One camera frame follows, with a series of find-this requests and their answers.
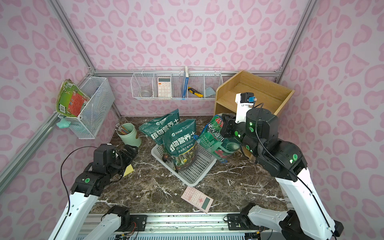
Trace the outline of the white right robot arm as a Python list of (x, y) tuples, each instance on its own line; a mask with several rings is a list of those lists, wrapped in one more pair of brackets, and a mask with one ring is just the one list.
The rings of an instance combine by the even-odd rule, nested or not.
[(312, 182), (306, 158), (294, 143), (278, 137), (279, 119), (263, 107), (252, 108), (241, 121), (223, 114), (221, 135), (233, 137), (256, 163), (276, 179), (293, 209), (272, 211), (248, 204), (242, 213), (255, 226), (279, 232), (286, 240), (331, 240), (341, 236), (344, 226), (333, 220)]

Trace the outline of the bright green flower fertilizer bag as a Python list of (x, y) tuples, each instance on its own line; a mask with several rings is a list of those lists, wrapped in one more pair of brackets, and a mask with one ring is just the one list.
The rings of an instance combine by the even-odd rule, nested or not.
[(234, 138), (224, 138), (221, 130), (224, 126), (222, 114), (215, 115), (204, 127), (197, 142), (221, 163), (227, 163), (228, 158), (237, 152), (241, 145)]

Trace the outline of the dark green soil bag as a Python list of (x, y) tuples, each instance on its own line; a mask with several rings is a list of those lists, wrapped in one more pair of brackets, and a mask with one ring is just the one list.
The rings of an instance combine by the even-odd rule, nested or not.
[(179, 110), (176, 109), (162, 117), (155, 118), (142, 124), (140, 132), (150, 137), (159, 146), (163, 144), (164, 134), (175, 124), (180, 122)]
[(163, 137), (163, 145), (172, 158), (176, 172), (184, 171), (197, 159), (196, 120), (187, 119), (172, 126)]

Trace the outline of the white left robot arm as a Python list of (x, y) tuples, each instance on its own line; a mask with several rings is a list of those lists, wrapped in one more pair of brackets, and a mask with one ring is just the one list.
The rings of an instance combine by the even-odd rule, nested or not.
[[(138, 152), (138, 147), (130, 145), (122, 150), (112, 144), (96, 147), (93, 161), (76, 177), (73, 186), (66, 189), (68, 203), (49, 238), (75, 240), (104, 189), (113, 183), (113, 177), (124, 176)], [(113, 206), (85, 238), (105, 240), (115, 232), (122, 232), (123, 238), (127, 238), (129, 234), (138, 234), (139, 229), (140, 223), (133, 219), (127, 207)]]

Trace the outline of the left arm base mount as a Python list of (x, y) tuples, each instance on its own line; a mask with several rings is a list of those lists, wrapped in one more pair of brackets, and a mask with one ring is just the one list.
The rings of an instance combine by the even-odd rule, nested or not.
[(129, 208), (123, 206), (113, 206), (104, 216), (108, 223), (116, 222), (113, 227), (115, 232), (144, 232), (146, 229), (148, 215), (131, 214)]

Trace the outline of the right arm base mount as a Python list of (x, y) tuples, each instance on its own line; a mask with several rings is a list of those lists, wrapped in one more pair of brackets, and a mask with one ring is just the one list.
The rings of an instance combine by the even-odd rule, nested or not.
[(254, 225), (246, 215), (227, 214), (223, 217), (223, 220), (228, 224), (228, 229), (230, 231), (260, 230), (260, 227)]

